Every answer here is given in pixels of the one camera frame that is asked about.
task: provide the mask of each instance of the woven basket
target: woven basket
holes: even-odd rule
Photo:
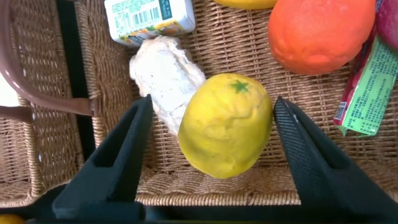
[[[348,65],[328,75],[302,76],[284,70],[267,43],[271,10],[244,11],[212,0],[194,0],[197,28],[181,36],[207,77],[242,73],[260,81],[273,100],[296,103],[341,146],[380,187],[398,201],[398,88],[392,94],[376,137],[344,138],[333,125],[336,107],[349,77]],[[91,98],[101,98],[93,117],[98,146],[120,116],[139,98],[129,78],[132,53],[112,41],[104,3],[75,3],[86,79]],[[300,204],[277,131],[249,171],[227,180],[214,179],[192,168],[176,137],[154,118],[144,158],[137,200],[146,205],[293,205]]]
[[[13,0],[12,46],[25,78],[41,93],[71,98],[56,1]],[[83,166],[76,116],[35,105],[33,122],[0,118],[0,207],[33,203]]]

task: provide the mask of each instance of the brown handle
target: brown handle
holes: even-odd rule
[[[96,100],[86,98],[63,99],[41,94],[24,78],[24,71],[11,47],[11,8],[10,0],[0,0],[0,75],[23,98],[46,108],[93,116]]]
[[[26,123],[32,123],[32,109],[25,106],[0,106],[0,118],[18,120]]]

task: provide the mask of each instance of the lemon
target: lemon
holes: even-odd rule
[[[220,4],[238,9],[268,9],[274,7],[277,0],[214,0]]]
[[[185,110],[178,140],[189,163],[219,179],[248,170],[267,144],[272,103],[256,80],[224,73],[209,78]]]

